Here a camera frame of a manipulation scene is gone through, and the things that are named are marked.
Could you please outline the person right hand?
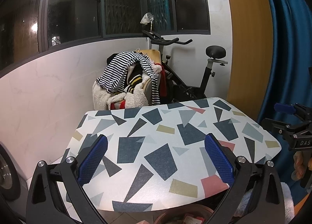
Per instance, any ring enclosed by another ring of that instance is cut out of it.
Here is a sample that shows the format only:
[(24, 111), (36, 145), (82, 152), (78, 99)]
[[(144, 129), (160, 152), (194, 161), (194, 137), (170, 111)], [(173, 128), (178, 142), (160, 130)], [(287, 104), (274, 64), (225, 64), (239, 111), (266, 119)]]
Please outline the person right hand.
[(294, 160), (293, 166), (295, 170), (291, 174), (291, 178), (294, 181), (298, 181), (304, 177), (305, 171), (306, 171), (306, 168), (303, 165), (303, 162), (304, 162), (303, 152), (302, 151), (296, 152), (293, 156), (293, 160)]

